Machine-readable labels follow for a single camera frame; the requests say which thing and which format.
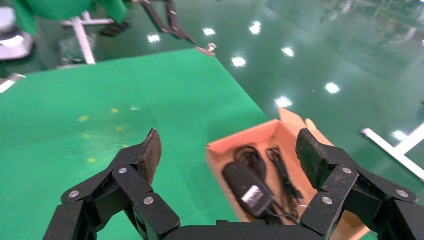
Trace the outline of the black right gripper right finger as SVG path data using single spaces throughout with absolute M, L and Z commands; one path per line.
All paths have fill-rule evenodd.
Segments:
M 295 152 L 316 194 L 300 225 L 327 240 L 344 211 L 356 215 L 380 240 L 421 240 L 424 208 L 410 190 L 359 166 L 342 148 L 319 142 L 302 128 Z

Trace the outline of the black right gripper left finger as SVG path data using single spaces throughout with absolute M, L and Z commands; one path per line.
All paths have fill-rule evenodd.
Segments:
M 144 240 L 162 240 L 180 218 L 152 188 L 162 154 L 155 128 L 143 142 L 122 148 L 99 173 L 66 190 L 44 234 L 46 240 L 95 240 L 123 212 Z

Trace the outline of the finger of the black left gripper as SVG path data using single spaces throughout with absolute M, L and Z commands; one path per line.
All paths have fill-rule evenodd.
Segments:
M 196 41 L 186 32 L 184 32 L 178 23 L 176 5 L 173 0 L 165 1 L 165 10 L 168 23 L 168 32 L 175 38 L 185 40 L 191 44 L 195 44 Z
M 153 25 L 155 26 L 155 28 L 160 32 L 160 33 L 170 33 L 171 32 L 171 16 L 170 16 L 170 11 L 168 9 L 168 1 L 164 0 L 164 6 L 165 6 L 165 16 L 167 18 L 167 24 L 164 24 L 164 22 L 162 21 L 162 19 L 160 18 L 158 12 L 155 10 L 154 6 L 153 6 L 153 0 L 142 0 L 141 1 L 141 6 L 143 7 L 143 9 L 145 10 L 145 12 L 147 13 L 147 15 L 149 16 L 151 22 L 153 23 Z

